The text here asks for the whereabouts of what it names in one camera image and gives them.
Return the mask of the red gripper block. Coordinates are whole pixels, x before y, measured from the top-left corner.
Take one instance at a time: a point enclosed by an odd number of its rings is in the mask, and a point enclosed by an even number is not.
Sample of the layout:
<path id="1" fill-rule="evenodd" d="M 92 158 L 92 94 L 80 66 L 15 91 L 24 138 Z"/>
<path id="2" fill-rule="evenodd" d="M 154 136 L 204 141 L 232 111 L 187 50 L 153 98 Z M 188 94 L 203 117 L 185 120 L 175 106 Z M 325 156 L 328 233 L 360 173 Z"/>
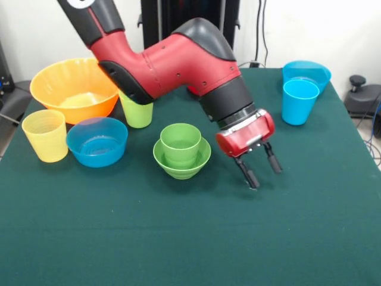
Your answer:
<path id="1" fill-rule="evenodd" d="M 252 189 L 257 189 L 260 183 L 240 156 L 248 152 L 253 145 L 269 139 L 274 131 L 275 125 L 270 113 L 259 109 L 248 119 L 216 134 L 218 146 L 227 156 L 234 157 L 235 163 Z M 265 142 L 263 146 L 273 171 L 282 173 L 283 169 L 272 150 L 271 144 Z"/>

